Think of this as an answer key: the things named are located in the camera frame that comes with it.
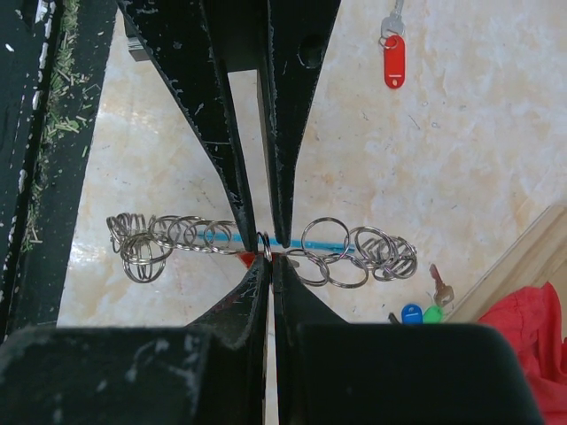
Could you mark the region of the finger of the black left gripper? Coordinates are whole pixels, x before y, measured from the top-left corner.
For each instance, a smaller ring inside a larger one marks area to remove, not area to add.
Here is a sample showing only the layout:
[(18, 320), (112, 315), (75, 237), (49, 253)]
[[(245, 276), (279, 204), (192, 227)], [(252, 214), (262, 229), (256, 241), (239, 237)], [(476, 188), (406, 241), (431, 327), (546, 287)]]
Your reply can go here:
[(207, 18), (230, 72), (254, 70), (276, 240), (291, 244), (296, 167), (338, 1), (210, 1)]
[(204, 1), (119, 1), (221, 179), (248, 251), (257, 251), (252, 195), (229, 87)]

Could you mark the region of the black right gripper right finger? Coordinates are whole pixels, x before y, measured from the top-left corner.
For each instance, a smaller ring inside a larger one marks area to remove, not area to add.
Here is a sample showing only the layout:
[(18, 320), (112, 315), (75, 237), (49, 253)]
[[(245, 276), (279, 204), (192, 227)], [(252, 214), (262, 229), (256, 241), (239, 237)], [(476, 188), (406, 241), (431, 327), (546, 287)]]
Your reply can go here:
[(517, 356), (476, 324), (350, 323), (273, 264), (282, 424), (541, 424)]

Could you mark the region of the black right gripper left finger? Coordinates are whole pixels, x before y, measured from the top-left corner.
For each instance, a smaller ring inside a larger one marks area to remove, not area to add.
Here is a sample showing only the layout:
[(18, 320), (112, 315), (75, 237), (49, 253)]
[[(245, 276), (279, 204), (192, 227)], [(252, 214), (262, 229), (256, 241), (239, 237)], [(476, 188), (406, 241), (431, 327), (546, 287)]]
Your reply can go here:
[(270, 264), (191, 324), (25, 328), (1, 347), (4, 424), (262, 424)]

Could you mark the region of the red tag key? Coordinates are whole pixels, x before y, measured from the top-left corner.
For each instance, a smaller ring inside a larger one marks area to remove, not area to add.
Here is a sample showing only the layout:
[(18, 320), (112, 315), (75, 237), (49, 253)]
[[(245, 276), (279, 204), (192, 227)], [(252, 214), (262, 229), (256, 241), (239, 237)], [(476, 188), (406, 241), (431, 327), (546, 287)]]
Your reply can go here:
[(395, 1), (392, 11), (383, 18), (380, 28), (384, 83), (389, 89), (400, 89), (406, 78), (405, 25), (402, 21), (404, 3), (404, 0)]
[[(261, 257), (264, 257), (264, 253), (263, 253), (263, 252), (260, 253), (259, 255), (260, 255)], [(242, 264), (245, 266), (245, 268), (246, 268), (247, 270), (249, 270), (249, 269), (252, 267), (254, 261), (256, 260), (256, 258), (257, 258), (259, 255), (258, 255), (258, 254), (254, 254), (253, 252), (241, 251), (241, 252), (238, 252), (238, 253), (236, 254), (236, 257), (242, 262)], [(279, 255), (280, 255), (279, 252), (273, 252), (273, 253), (271, 254), (270, 265), (268, 266), (268, 269), (269, 269), (269, 270), (272, 270), (272, 269), (273, 269), (273, 265), (275, 264), (276, 258), (277, 258)]]

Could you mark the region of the large keyring with blue grip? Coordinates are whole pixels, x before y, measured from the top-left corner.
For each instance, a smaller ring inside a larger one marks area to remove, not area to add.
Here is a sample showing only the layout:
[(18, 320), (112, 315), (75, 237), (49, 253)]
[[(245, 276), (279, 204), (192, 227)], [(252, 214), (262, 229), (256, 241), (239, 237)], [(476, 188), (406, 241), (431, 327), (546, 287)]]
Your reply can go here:
[[(106, 220), (113, 252), (125, 275), (135, 283), (156, 281), (174, 251), (236, 256), (247, 251), (231, 220), (208, 220), (196, 215), (152, 215), (123, 212)], [(349, 228), (343, 221), (322, 217), (308, 223), (300, 238), (284, 248), (266, 232), (257, 234), (258, 248), (271, 260), (273, 252), (315, 265), (320, 276), (302, 277), (306, 286), (331, 284), (356, 289), (372, 278), (378, 282), (407, 280), (418, 266), (417, 249), (400, 236), (371, 226)]]

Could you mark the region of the red t-shirt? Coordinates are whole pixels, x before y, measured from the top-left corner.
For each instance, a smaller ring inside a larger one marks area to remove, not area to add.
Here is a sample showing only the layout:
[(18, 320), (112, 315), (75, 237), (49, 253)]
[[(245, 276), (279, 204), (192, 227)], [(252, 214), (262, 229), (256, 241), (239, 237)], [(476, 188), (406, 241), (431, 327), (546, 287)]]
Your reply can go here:
[(546, 424), (566, 422), (566, 339), (554, 286), (524, 287), (478, 319), (508, 341), (524, 371)]

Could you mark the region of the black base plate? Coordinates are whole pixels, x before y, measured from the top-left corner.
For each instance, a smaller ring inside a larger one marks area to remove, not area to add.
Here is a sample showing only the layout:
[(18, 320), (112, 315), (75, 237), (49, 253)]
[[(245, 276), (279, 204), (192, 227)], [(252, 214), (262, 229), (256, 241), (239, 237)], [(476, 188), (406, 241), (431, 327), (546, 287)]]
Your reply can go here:
[(1, 336), (57, 323), (113, 1), (1, 4)]

